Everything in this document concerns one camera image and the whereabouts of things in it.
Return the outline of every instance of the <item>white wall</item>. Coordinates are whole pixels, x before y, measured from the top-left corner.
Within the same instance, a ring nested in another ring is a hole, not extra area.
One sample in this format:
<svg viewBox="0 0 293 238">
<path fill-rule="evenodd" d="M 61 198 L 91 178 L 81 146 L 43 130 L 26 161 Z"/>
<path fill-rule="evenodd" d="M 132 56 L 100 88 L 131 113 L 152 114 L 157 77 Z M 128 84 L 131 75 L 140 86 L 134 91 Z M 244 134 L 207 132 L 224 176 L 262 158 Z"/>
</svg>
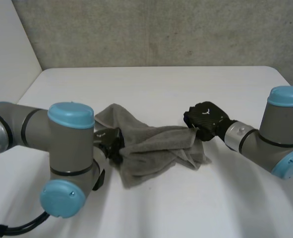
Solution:
<svg viewBox="0 0 293 238">
<path fill-rule="evenodd" d="M 11 0 L 0 0 L 0 101 L 18 102 L 41 71 Z"/>
</svg>

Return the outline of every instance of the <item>black cable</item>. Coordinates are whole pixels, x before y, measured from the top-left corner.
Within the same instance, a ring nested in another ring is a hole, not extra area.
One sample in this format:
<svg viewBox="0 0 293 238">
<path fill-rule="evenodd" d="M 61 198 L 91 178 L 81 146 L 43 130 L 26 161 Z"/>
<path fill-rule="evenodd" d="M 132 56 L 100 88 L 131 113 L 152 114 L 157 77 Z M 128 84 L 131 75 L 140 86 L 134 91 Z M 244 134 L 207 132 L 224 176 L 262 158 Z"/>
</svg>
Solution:
<svg viewBox="0 0 293 238">
<path fill-rule="evenodd" d="M 11 227 L 0 225 L 0 237 L 2 236 L 18 236 L 24 233 L 30 232 L 40 224 L 42 224 L 50 215 L 47 212 L 43 212 L 40 216 L 35 218 L 33 221 L 26 223 L 19 227 Z"/>
</svg>

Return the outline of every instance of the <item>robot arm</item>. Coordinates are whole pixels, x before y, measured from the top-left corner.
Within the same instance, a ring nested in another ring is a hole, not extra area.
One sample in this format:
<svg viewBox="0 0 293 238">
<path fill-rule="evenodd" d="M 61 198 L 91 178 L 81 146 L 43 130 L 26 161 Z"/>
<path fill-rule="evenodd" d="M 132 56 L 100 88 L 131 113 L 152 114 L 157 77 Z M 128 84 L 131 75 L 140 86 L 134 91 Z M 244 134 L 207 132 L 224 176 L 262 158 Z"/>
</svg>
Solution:
<svg viewBox="0 0 293 238">
<path fill-rule="evenodd" d="M 55 217 L 75 215 L 90 191 L 102 186 L 106 158 L 121 158 L 120 137 L 119 129 L 94 133 L 94 112 L 84 104 L 43 110 L 0 102 L 0 153 L 16 145 L 49 152 L 51 178 L 40 201 Z"/>
<path fill-rule="evenodd" d="M 188 127 L 198 127 L 203 141 L 220 137 L 224 143 L 282 179 L 293 176 L 293 87 L 273 88 L 260 130 L 228 115 L 210 102 L 184 114 Z"/>
</svg>

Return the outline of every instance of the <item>white table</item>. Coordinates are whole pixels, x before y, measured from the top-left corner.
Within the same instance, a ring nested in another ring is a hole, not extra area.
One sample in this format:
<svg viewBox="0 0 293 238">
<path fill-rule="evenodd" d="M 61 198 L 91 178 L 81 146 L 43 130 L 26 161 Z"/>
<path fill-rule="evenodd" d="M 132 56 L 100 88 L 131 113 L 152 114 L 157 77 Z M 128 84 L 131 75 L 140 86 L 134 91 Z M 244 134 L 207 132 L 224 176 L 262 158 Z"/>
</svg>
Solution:
<svg viewBox="0 0 293 238">
<path fill-rule="evenodd" d="M 228 115 L 259 127 L 270 90 L 288 85 L 269 67 L 135 67 L 45 70 L 20 104 L 48 109 L 74 101 L 99 112 L 111 103 L 153 126 L 184 125 L 190 106 L 212 101 Z M 218 138 L 204 143 L 212 164 L 176 165 L 131 190 L 117 171 L 70 219 L 50 217 L 31 238 L 291 238 L 293 178 L 280 180 Z M 0 154 L 0 223 L 22 225 L 42 208 L 48 154 L 16 147 Z"/>
</svg>

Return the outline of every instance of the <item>gray towel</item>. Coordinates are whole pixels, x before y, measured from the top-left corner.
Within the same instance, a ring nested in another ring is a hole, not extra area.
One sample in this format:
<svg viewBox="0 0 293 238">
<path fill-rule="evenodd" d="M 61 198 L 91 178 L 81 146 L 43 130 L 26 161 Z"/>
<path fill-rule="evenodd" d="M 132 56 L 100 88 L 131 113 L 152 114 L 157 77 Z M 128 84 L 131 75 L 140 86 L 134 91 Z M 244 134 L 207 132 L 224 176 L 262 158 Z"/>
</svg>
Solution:
<svg viewBox="0 0 293 238">
<path fill-rule="evenodd" d="M 125 147 L 119 171 L 125 187 L 132 187 L 160 175 L 177 163 L 193 170 L 210 162 L 204 155 L 197 129 L 183 126 L 152 127 L 138 121 L 120 105 L 112 104 L 95 116 L 96 122 L 119 127 Z"/>
</svg>

